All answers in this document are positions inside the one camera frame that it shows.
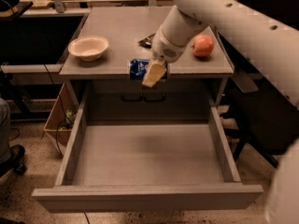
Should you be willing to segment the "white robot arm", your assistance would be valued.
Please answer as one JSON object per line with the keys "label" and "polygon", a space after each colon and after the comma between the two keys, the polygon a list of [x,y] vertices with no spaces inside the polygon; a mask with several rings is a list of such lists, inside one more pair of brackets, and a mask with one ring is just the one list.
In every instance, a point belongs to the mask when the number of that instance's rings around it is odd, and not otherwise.
{"label": "white robot arm", "polygon": [[[299,34],[235,0],[173,0],[151,45],[143,84],[152,87],[179,59],[189,41],[210,25],[278,91],[299,106]],[[299,142],[280,159],[264,209],[265,224],[299,224]]]}

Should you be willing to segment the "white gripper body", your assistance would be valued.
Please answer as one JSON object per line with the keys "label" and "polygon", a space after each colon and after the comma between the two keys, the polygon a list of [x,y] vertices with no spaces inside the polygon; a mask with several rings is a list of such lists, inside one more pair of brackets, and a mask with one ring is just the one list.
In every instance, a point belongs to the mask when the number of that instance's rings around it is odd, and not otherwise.
{"label": "white gripper body", "polygon": [[184,47],[173,45],[166,39],[162,28],[157,30],[151,43],[151,57],[153,59],[164,60],[167,63],[173,63],[179,59],[184,51]]}

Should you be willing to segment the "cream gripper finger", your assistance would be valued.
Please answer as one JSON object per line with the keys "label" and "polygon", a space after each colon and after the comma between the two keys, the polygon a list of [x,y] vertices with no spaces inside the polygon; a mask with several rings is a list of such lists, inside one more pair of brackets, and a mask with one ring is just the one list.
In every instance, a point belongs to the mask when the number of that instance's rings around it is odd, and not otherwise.
{"label": "cream gripper finger", "polygon": [[165,75],[166,72],[167,68],[164,60],[152,59],[146,69],[142,84],[151,88]]}

